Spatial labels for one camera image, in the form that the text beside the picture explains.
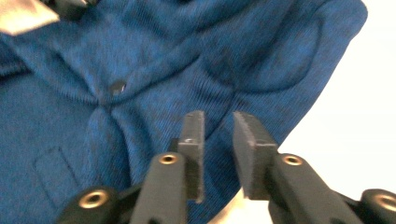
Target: garment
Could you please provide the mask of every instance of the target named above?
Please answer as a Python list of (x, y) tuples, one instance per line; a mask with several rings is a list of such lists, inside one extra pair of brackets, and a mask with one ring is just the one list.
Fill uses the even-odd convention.
[(206, 196), (189, 222), (206, 223), (239, 189), (232, 113), (281, 144), (366, 17), (359, 0), (103, 0), (0, 35), (0, 223), (52, 223), (87, 187), (142, 182), (193, 110)]

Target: button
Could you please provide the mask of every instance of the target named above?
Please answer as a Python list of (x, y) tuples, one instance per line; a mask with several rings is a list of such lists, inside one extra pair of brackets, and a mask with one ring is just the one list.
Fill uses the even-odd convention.
[(118, 80), (110, 86), (110, 91), (113, 96), (121, 94), (125, 90), (126, 82)]

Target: blue shirt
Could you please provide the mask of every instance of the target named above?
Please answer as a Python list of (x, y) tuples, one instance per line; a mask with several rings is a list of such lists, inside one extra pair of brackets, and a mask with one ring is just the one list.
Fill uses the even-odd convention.
[(232, 113), (281, 144), (366, 17), (359, 0), (104, 0), (0, 35), (0, 223), (52, 223), (87, 187), (142, 182), (193, 110), (206, 196), (189, 222), (208, 222), (239, 189)]

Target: white background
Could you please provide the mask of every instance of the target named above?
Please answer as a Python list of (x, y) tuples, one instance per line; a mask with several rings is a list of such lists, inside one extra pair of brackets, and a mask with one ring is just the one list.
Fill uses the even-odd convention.
[[(363, 2), (367, 22), (279, 149), (305, 158), (331, 189), (355, 200), (365, 189), (396, 193), (396, 1)], [(267, 205), (238, 194), (211, 223), (272, 223)]]

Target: black object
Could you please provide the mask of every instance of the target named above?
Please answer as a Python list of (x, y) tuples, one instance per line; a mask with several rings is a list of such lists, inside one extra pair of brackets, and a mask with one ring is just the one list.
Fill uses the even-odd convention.
[(95, 6), (97, 0), (40, 0), (61, 18), (78, 21), (87, 8)]
[[(59, 224), (182, 224), (187, 200), (204, 199), (204, 112), (184, 118), (180, 139), (153, 158), (146, 180), (118, 194), (96, 187), (81, 192)], [(359, 202), (327, 187), (303, 158), (279, 154), (259, 120), (234, 113), (235, 166), (245, 195), (269, 201), (275, 224), (396, 224), (396, 195), (368, 189)]]

